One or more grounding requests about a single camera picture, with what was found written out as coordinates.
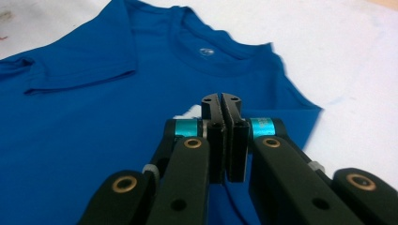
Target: robotic arm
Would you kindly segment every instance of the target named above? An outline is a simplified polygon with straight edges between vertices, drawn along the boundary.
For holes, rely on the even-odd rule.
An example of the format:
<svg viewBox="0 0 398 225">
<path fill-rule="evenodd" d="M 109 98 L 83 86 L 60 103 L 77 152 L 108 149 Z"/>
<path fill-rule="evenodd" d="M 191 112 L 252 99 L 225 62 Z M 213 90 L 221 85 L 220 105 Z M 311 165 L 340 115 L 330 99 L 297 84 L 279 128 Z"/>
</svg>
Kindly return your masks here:
<svg viewBox="0 0 398 225">
<path fill-rule="evenodd" d="M 288 137 L 281 120 L 240 116 L 239 97 L 202 99 L 201 119 L 170 119 L 142 172 L 106 179 L 79 224 L 207 224 L 209 184 L 243 182 L 263 224 L 398 224 L 397 191 L 343 169 L 330 180 Z"/>
</svg>

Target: blue metal ring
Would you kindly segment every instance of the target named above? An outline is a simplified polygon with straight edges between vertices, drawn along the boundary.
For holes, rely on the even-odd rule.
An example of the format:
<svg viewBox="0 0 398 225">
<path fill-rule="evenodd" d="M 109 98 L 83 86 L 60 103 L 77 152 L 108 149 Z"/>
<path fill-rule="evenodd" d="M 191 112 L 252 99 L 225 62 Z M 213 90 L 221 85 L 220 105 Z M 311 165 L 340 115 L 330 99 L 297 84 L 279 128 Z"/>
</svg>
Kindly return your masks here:
<svg viewBox="0 0 398 225">
<path fill-rule="evenodd" d="M 250 118 L 250 120 L 254 139 L 264 135 L 275 135 L 275 126 L 270 118 Z"/>
<path fill-rule="evenodd" d="M 197 119 L 177 119 L 175 135 L 184 137 L 198 136 L 198 120 Z"/>
</svg>

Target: blue t-shirt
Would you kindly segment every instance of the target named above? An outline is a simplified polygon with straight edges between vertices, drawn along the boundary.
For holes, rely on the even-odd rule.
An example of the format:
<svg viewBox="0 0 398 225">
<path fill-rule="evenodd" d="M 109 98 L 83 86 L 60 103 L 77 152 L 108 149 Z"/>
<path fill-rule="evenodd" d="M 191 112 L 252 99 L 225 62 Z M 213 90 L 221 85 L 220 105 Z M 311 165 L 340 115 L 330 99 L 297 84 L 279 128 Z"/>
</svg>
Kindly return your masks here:
<svg viewBox="0 0 398 225">
<path fill-rule="evenodd" d="M 110 174 L 141 171 L 167 119 L 230 93 L 303 147 L 320 112 L 270 44 L 236 43 L 188 7 L 112 1 L 53 44 L 0 61 L 0 224 L 74 224 Z M 258 223 L 244 184 L 211 185 L 209 224 Z"/>
</svg>

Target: white surface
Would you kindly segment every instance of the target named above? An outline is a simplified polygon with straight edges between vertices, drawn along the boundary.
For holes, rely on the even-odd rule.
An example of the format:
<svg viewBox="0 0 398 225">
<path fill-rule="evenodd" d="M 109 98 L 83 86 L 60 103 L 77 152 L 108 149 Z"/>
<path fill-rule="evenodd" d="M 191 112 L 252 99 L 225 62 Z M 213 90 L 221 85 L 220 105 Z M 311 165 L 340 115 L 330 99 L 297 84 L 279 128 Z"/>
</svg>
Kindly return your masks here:
<svg viewBox="0 0 398 225">
<path fill-rule="evenodd" d="M 107 2 L 2 0 L 0 58 L 61 38 Z M 398 11 L 364 0 L 145 2 L 190 6 L 238 42 L 273 42 L 287 76 L 324 109 L 307 155 L 329 176 L 355 167 L 398 189 Z"/>
</svg>

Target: screw hole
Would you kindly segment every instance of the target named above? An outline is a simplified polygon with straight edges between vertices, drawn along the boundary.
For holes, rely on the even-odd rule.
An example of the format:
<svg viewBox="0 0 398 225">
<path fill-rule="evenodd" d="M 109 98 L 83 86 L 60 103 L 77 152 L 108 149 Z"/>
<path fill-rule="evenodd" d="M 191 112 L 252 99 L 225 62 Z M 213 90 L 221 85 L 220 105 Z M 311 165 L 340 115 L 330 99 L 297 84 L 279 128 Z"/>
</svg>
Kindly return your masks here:
<svg viewBox="0 0 398 225">
<path fill-rule="evenodd" d="M 137 185 L 137 179 L 133 176 L 127 175 L 119 177 L 112 184 L 112 189 L 116 193 L 126 193 L 131 191 Z"/>
<path fill-rule="evenodd" d="M 315 198 L 313 199 L 313 205 L 315 205 L 318 209 L 328 210 L 330 209 L 330 205 L 323 199 Z"/>
<path fill-rule="evenodd" d="M 171 207 L 175 211 L 182 211 L 187 207 L 187 203 L 183 199 L 176 199 L 172 201 Z"/>
<path fill-rule="evenodd" d="M 264 139 L 263 144 L 268 147 L 274 147 L 274 148 L 281 146 L 281 143 L 278 142 L 278 140 L 276 139 Z"/>
<path fill-rule="evenodd" d="M 184 145 L 188 148 L 198 148 L 202 145 L 199 139 L 188 139 L 184 142 Z"/>
<path fill-rule="evenodd" d="M 351 173 L 346 179 L 351 185 L 362 190 L 373 191 L 376 188 L 374 181 L 361 174 Z"/>
</svg>

